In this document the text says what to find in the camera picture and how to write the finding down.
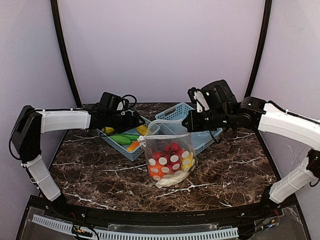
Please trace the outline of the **clear dotted zip top bag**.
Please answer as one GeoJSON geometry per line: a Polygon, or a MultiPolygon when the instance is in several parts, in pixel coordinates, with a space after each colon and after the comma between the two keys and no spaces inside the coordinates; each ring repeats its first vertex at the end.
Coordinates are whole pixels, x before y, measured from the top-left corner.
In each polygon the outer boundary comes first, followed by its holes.
{"type": "Polygon", "coordinates": [[[181,119],[152,121],[138,142],[144,150],[149,177],[159,189],[181,183],[198,164],[192,135],[181,119]]]}

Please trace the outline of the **red toy strawberry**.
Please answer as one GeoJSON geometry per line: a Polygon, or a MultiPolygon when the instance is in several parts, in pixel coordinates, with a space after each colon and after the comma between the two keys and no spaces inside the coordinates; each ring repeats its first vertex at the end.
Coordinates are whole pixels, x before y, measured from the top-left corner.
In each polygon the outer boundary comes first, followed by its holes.
{"type": "Polygon", "coordinates": [[[165,174],[175,173],[181,168],[182,154],[184,152],[185,149],[179,147],[179,144],[174,142],[166,145],[163,151],[155,151],[148,160],[148,163],[154,166],[158,162],[163,165],[161,170],[165,174]]]}

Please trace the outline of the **orange toy fruit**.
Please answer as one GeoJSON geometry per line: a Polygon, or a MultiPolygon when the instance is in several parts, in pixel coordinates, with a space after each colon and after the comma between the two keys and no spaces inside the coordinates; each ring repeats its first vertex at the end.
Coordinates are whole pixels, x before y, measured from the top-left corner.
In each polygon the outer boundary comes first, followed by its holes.
{"type": "Polygon", "coordinates": [[[166,174],[164,172],[162,172],[162,167],[163,165],[161,165],[160,163],[156,162],[155,165],[148,165],[148,173],[149,176],[156,180],[159,181],[161,178],[163,178],[166,174]]]}

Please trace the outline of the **white toy radish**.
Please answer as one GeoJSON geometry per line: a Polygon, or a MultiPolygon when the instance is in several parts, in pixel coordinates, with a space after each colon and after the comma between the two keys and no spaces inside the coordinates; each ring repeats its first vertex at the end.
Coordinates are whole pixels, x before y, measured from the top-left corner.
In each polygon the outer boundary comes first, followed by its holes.
{"type": "Polygon", "coordinates": [[[189,172],[178,171],[174,174],[165,175],[163,178],[161,178],[155,183],[155,186],[159,189],[174,186],[186,179],[189,176],[189,174],[189,172]]]}

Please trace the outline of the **yellow toy lemon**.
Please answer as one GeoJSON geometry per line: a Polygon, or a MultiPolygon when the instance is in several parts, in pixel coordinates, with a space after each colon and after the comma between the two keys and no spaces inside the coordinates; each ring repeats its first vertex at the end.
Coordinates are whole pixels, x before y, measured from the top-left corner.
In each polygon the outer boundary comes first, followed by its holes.
{"type": "Polygon", "coordinates": [[[184,173],[187,173],[193,168],[195,163],[196,163],[196,160],[189,154],[187,157],[182,159],[180,164],[180,169],[184,173]]]}

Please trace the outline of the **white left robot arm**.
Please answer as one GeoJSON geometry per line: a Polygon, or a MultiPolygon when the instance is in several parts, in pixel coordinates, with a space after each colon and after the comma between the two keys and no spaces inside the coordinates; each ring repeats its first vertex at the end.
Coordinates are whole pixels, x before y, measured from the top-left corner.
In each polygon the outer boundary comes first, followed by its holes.
{"type": "Polygon", "coordinates": [[[116,134],[143,125],[145,120],[132,108],[131,95],[118,96],[104,92],[97,103],[76,108],[44,109],[25,105],[14,124],[8,141],[11,156],[20,161],[32,183],[50,203],[66,200],[53,179],[50,162],[44,160],[42,147],[49,149],[49,138],[54,137],[51,148],[55,153],[69,130],[95,130],[111,127],[116,134]]]}

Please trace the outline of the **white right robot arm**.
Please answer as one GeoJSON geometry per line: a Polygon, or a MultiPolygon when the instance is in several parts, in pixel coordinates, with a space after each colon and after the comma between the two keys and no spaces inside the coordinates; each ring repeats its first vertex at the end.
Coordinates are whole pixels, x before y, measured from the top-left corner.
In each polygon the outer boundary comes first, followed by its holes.
{"type": "Polygon", "coordinates": [[[189,133],[217,128],[245,128],[277,134],[310,147],[307,157],[283,179],[266,189],[266,200],[280,204],[305,185],[320,178],[320,122],[281,108],[275,102],[248,96],[238,102],[222,79],[187,92],[197,106],[182,125],[189,133]]]}

